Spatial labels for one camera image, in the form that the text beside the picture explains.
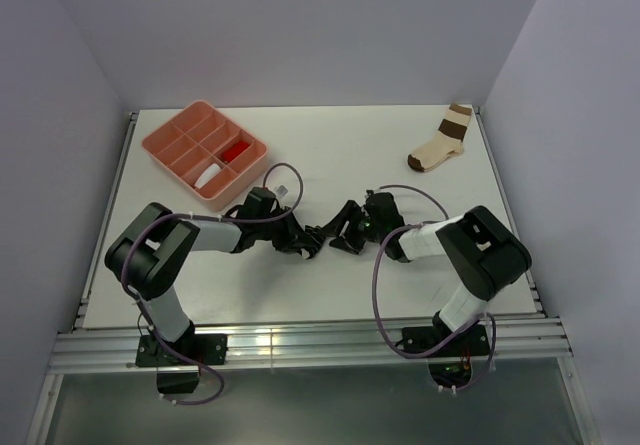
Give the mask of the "white sock with black stripes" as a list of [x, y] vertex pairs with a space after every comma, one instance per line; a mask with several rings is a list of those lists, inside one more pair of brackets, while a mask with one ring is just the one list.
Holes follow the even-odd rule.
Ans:
[[210, 180], [212, 180], [221, 170], [222, 170], [222, 168], [221, 168], [220, 165], [218, 165], [217, 163], [212, 163], [196, 179], [196, 181], [194, 183], [194, 188], [195, 189], [201, 189]]

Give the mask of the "beige reindeer sock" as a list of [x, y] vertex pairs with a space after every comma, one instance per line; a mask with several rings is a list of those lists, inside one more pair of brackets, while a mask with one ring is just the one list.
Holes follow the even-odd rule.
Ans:
[[220, 153], [220, 160], [225, 164], [229, 164], [241, 155], [249, 146], [250, 143], [244, 140], [236, 141]]

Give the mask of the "black white striped ankle sock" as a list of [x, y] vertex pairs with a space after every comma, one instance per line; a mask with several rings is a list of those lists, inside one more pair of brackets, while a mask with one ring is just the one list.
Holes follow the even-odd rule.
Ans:
[[305, 226], [305, 232], [309, 236], [311, 244], [307, 247], [310, 256], [316, 255], [323, 247], [327, 237], [319, 226]]

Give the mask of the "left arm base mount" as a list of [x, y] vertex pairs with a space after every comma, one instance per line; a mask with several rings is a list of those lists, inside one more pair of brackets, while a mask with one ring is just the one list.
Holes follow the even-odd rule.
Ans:
[[163, 346], [153, 335], [139, 339], [137, 368], [156, 370], [159, 393], [182, 396], [193, 393], [205, 374], [203, 365], [219, 366], [226, 361], [228, 336], [220, 333], [191, 334], [178, 344]]

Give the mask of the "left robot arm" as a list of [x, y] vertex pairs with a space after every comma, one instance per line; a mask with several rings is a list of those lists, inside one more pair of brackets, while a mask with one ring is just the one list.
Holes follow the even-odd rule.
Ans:
[[179, 214], [149, 203], [110, 246], [104, 263], [161, 337], [159, 353], [172, 364], [183, 364], [193, 356], [195, 340], [174, 282], [187, 256], [195, 251], [238, 254], [258, 241], [310, 259], [324, 237], [318, 227], [300, 225], [274, 192], [255, 187], [220, 217]]

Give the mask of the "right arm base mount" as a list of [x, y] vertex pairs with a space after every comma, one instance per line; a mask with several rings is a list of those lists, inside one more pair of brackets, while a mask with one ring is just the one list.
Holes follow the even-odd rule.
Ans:
[[479, 323], [441, 345], [446, 339], [443, 325], [404, 327], [395, 346], [411, 356], [435, 348], [425, 358], [430, 379], [439, 393], [456, 396], [494, 369], [496, 339]]

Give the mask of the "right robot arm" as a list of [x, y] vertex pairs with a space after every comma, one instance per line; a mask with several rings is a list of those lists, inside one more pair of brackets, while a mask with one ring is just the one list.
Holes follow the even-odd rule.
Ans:
[[331, 247], [355, 255], [371, 242], [401, 263], [446, 257], [460, 281], [434, 319], [433, 343], [446, 355], [466, 344], [464, 325], [532, 265], [528, 249], [483, 205], [441, 222], [408, 225], [391, 193], [369, 191], [362, 205], [348, 201], [320, 233]]

